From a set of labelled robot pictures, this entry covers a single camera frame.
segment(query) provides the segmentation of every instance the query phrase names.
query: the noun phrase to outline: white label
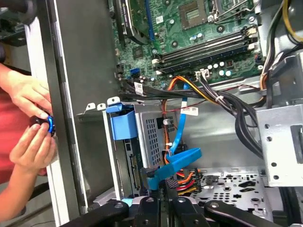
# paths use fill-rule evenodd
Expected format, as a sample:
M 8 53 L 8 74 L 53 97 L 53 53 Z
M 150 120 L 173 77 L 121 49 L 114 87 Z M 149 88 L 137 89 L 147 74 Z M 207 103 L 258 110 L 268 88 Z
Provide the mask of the white label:
M 160 24 L 164 21 L 163 16 L 157 17 L 156 18 L 156 24 Z
M 182 114 L 187 114 L 187 115 L 192 115 L 192 116 L 198 116 L 199 115 L 199 109 L 198 107 L 186 107 L 187 106 L 187 102 L 182 102 L 181 104 L 181 111 L 180 113 Z
M 137 95 L 143 96 L 143 85 L 141 83 L 134 82 L 134 89 Z

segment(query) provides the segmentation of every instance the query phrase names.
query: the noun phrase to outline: motherboard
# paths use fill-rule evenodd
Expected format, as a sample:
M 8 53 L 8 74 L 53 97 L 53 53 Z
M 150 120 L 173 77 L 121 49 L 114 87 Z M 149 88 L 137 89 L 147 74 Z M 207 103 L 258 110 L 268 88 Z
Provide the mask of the motherboard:
M 260 74 L 253 0 L 110 0 L 117 77 L 166 89 L 174 76 L 198 84 Z

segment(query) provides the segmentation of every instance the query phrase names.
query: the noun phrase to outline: metal bracket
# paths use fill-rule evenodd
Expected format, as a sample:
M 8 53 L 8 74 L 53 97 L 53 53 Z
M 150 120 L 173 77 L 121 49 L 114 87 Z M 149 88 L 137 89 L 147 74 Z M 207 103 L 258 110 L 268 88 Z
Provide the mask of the metal bracket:
M 94 110 L 95 108 L 96 108 L 96 104 L 94 104 L 94 103 L 89 103 L 89 104 L 86 106 L 85 111 Z
M 107 105 L 113 105 L 113 104 L 117 104 L 117 103 L 120 103 L 120 98 L 119 97 L 112 97 L 112 98 L 109 98 L 107 100 Z
M 303 105 L 257 111 L 257 118 L 268 185 L 303 186 Z
M 106 110 L 106 104 L 105 103 L 100 103 L 97 105 L 97 110 Z

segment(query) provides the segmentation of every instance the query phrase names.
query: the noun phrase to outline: capacitor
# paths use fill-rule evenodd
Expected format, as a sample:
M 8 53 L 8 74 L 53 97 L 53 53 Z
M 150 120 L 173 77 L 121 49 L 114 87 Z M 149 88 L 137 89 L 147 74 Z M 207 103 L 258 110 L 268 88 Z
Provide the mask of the capacitor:
M 190 39 L 189 39 L 189 40 L 191 40 L 191 41 L 195 41 L 195 40 L 197 40 L 197 36 L 196 36 L 196 35 L 194 35 L 194 36 L 190 37 Z
M 223 71 L 223 70 L 220 70 L 220 71 L 219 71 L 219 76 L 220 76 L 220 77 L 224 77 L 224 71 Z
M 161 83 L 160 87 L 161 87 L 162 89 L 166 88 L 166 83 Z
M 226 71 L 226 73 L 225 73 L 225 75 L 227 76 L 227 77 L 230 77 L 231 75 L 232 75 L 232 71 Z

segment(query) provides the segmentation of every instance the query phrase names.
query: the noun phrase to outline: metal panel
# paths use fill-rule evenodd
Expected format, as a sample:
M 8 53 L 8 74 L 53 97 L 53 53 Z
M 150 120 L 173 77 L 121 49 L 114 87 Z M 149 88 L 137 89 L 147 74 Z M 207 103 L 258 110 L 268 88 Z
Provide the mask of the metal panel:
M 68 152 L 67 130 L 62 112 L 58 71 L 50 33 L 49 20 L 51 19 L 48 16 L 46 1 L 38 1 L 37 7 L 39 19 L 36 18 L 30 27 L 26 26 L 27 46 L 33 76 L 39 79 L 47 78 L 50 85 L 54 119 L 58 125 L 58 154 L 60 160 L 56 160 L 48 166 L 47 172 L 55 222 L 59 226 L 67 223 L 70 219 L 76 218 L 79 215 L 79 208 L 71 170 L 71 158 Z
M 206 188 L 209 187 L 206 186 L 200 193 L 192 193 L 190 195 L 195 198 L 197 203 L 220 200 L 241 210 L 251 209 L 254 215 L 273 221 L 272 211 L 276 210 L 277 207 L 270 206 L 258 171 L 242 172 L 241 174 L 225 172 L 223 175 L 221 173 L 214 175 L 219 176 L 217 183 L 213 183 L 211 188 Z M 244 187 L 244 185 L 241 187 L 241 184 L 246 182 L 249 182 L 247 183 L 249 186 Z M 201 184 L 205 185 L 204 178 L 201 180 Z
M 303 186 L 303 105 L 258 111 L 257 117 L 268 185 Z
M 59 52 L 64 69 L 69 126 L 78 159 L 79 181 L 84 189 L 84 204 L 92 202 L 113 186 L 108 177 L 110 162 L 103 122 L 80 124 L 75 116 L 87 103 L 105 102 L 116 95 L 115 54 L 111 19 L 106 0 L 54 1 L 57 16 Z
M 157 118 L 162 117 L 162 111 L 158 105 L 154 105 L 154 111 L 136 113 L 136 122 L 138 127 L 138 137 L 140 141 L 143 167 L 157 168 L 162 165 L 162 151 L 164 150 L 164 129 L 158 129 Z M 176 123 L 174 113 L 167 113 L 171 119 L 172 125 L 169 127 L 169 137 L 175 138 L 176 131 L 173 124 Z
M 244 84 L 257 85 L 258 77 L 246 81 Z M 260 94 L 234 93 L 245 102 L 253 103 L 260 99 Z M 188 105 L 200 102 L 200 99 L 188 99 Z M 180 107 L 181 100 L 169 101 L 170 105 Z M 233 166 L 263 166 L 264 161 L 249 151 L 238 139 L 235 133 L 235 118 L 220 106 L 209 102 L 197 106 L 198 116 L 187 116 L 183 132 L 183 141 L 189 148 L 201 148 L 202 157 L 192 163 L 190 168 L 215 168 Z M 252 131 L 258 140 L 258 132 Z

